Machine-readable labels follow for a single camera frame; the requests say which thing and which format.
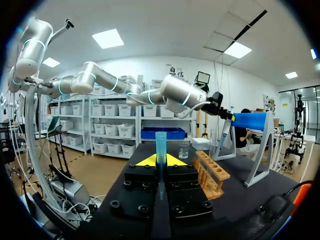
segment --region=orange object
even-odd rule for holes
[[[296,213],[297,209],[300,207],[302,201],[305,199],[311,184],[305,184],[300,187],[298,194],[296,195],[293,204],[296,206],[295,209],[291,213],[291,217]]]

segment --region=glass beaker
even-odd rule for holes
[[[187,159],[189,156],[189,146],[190,146],[190,142],[188,141],[182,141],[179,143],[180,146],[180,150],[179,150],[179,158],[180,159]]]
[[[212,160],[215,160],[216,144],[217,144],[217,131],[215,129],[211,129],[210,130],[209,157]]]

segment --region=test tube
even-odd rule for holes
[[[167,166],[167,133],[165,131],[157,131],[155,133],[155,148],[158,188],[160,199],[162,200],[165,192],[165,170]]]

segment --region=shelving unit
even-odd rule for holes
[[[176,123],[176,127],[181,127],[180,125],[188,126],[190,129],[190,132],[188,132],[188,136],[185,139],[167,139],[167,142],[181,142],[181,141],[186,141],[186,142],[191,142],[192,138],[196,135],[196,114],[193,112],[192,117],[186,117],[186,118],[178,118],[178,117],[160,117],[160,116],[141,116],[142,115],[142,106],[139,106],[139,118],[138,118],[138,125],[139,125],[139,130],[138,130],[138,137],[139,137],[139,143],[142,142],[154,142],[156,141],[155,139],[143,139],[141,138],[141,129],[143,128],[143,121],[164,121],[162,122],[163,124],[162,127],[172,127],[170,123]],[[157,123],[153,125],[152,127],[160,127]]]
[[[115,158],[124,158],[124,159],[129,159],[131,156],[125,155],[122,152],[119,154],[114,154],[110,152],[105,152],[105,153],[100,153],[96,152],[94,150],[94,145],[93,143],[95,142],[96,138],[103,138],[103,139],[116,139],[116,140],[124,140],[124,141],[134,141],[135,142],[135,147],[138,146],[139,144],[139,138],[138,138],[138,132],[139,132],[139,107],[135,108],[135,116],[106,116],[106,115],[92,115],[92,100],[100,100],[100,101],[108,101],[110,104],[125,104],[124,102],[126,101],[126,96],[123,94],[114,94],[114,95],[107,95],[107,96],[90,96],[89,98],[89,138],[90,138],[90,146],[91,146],[91,154],[94,156],[94,154],[97,155],[103,155],[103,156],[108,156],[108,157],[115,157]],[[117,136],[111,136],[107,134],[98,134],[95,133],[94,130],[92,129],[93,127],[93,121],[97,119],[103,119],[103,120],[119,120],[119,122],[122,123],[132,123],[134,120],[134,130],[135,130],[135,135],[132,136],[131,138],[122,138],[119,135]]]
[[[85,129],[85,121],[88,120],[88,109],[85,109],[86,104],[88,103],[88,97],[86,95],[78,95],[76,97],[62,100],[62,101],[50,101],[47,102],[47,104],[55,104],[57,103],[57,106],[59,108],[59,113],[61,113],[61,106],[65,103],[79,103],[82,107],[82,114],[81,115],[73,115],[73,114],[46,114],[46,116],[52,116],[56,117],[59,116],[60,119],[58,121],[58,125],[60,125],[61,118],[74,118],[74,119],[80,119],[81,123],[80,126],[77,128],[66,130],[68,134],[74,134],[74,135],[81,135],[82,136],[82,144],[74,146],[66,143],[62,143],[63,146],[71,149],[75,149],[77,151],[84,152],[85,155],[87,155],[87,151],[91,149],[90,143],[89,143],[89,130]]]

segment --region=ceiling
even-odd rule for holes
[[[241,59],[222,56],[264,10],[267,13],[237,40],[252,52]],[[75,26],[49,45],[44,59],[61,64],[42,64],[39,77],[44,79],[86,61],[150,55],[215,61],[276,86],[315,77],[304,34],[275,0],[55,0],[46,1],[35,15],[55,31],[66,19]],[[124,45],[101,49],[92,35],[115,28]],[[8,65],[13,66],[16,57],[12,52]],[[287,79],[290,72],[299,77]]]

